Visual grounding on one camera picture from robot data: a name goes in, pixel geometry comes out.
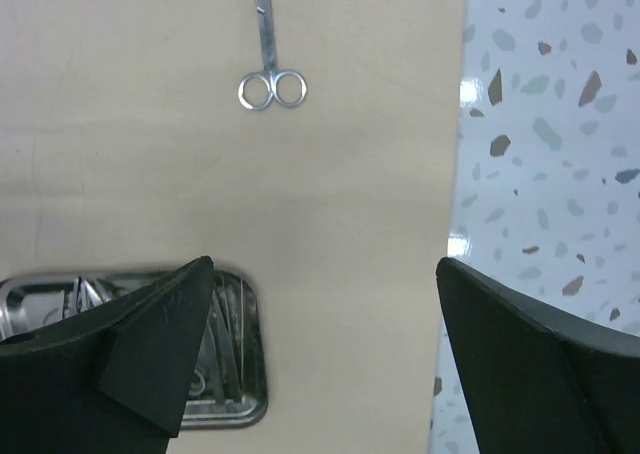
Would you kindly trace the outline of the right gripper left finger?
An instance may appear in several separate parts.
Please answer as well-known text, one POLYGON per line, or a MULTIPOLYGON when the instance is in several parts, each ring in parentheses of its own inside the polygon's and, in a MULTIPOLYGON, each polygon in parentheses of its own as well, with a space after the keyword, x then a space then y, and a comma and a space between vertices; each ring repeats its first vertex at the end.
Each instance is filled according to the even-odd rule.
POLYGON ((99 307, 1 343, 4 453, 164 453, 212 304, 196 258, 99 307))

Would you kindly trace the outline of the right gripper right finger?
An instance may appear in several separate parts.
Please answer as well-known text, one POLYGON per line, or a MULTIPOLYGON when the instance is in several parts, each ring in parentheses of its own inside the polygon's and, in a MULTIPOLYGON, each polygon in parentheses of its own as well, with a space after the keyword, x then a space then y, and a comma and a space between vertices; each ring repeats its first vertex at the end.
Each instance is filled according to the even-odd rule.
POLYGON ((638 337, 456 259, 439 261, 436 281, 480 452, 638 452, 638 337))

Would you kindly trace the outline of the steel tweezers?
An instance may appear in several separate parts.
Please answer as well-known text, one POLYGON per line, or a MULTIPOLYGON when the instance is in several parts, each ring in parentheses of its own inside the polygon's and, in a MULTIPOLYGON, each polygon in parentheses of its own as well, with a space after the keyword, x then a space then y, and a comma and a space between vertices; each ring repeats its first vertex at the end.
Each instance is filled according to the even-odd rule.
POLYGON ((62 290, 63 319, 80 314, 114 299, 110 285, 103 279, 77 276, 71 286, 62 290))

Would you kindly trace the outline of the stainless steel instrument tray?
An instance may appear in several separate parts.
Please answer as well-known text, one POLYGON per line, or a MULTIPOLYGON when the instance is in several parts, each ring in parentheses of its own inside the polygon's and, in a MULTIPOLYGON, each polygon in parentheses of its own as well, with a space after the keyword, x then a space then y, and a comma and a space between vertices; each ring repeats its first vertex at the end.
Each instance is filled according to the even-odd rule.
MULTIPOLYGON (((169 271, 162 267, 67 271, 5 279, 1 336, 32 331, 121 298, 169 271)), ((261 420, 268 408, 257 295, 241 275, 217 269, 212 298, 182 426, 246 428, 261 420)))

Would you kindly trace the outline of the steel forceps with rings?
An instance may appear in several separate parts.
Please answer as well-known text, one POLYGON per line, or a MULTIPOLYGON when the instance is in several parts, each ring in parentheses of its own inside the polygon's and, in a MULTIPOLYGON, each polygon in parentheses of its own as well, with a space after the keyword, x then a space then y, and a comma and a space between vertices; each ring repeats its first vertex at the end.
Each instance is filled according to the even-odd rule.
POLYGON ((189 399, 240 402, 243 387, 243 286, 227 272, 214 275, 212 305, 192 376, 189 399))

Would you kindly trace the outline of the beige surgical drape cloth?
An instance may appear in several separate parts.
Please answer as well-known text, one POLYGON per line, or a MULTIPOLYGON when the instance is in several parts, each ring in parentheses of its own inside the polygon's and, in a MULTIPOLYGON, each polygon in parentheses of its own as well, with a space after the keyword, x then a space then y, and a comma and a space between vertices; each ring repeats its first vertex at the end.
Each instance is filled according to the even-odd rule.
POLYGON ((269 408, 173 453, 424 453, 464 0, 1 0, 1 274, 209 255, 259 295, 269 408))

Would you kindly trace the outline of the steel surgical scissors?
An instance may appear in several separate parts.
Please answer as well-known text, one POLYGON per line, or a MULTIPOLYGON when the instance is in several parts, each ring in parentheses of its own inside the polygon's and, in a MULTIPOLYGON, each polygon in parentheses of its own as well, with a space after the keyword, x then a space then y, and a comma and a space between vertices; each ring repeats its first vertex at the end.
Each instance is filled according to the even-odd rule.
POLYGON ((238 100, 245 109, 250 111, 262 111, 268 108, 273 100, 284 108, 296 108, 306 99, 308 92, 306 80, 296 70, 284 70, 278 67, 272 0, 255 0, 255 6, 263 68, 261 71, 248 73, 241 79, 237 92, 238 100), (295 101, 286 101, 279 93, 278 83, 284 77, 293 77, 299 81, 300 95, 295 101), (245 87, 254 79, 259 79, 267 91, 266 99, 260 104, 253 104, 245 97, 245 87))

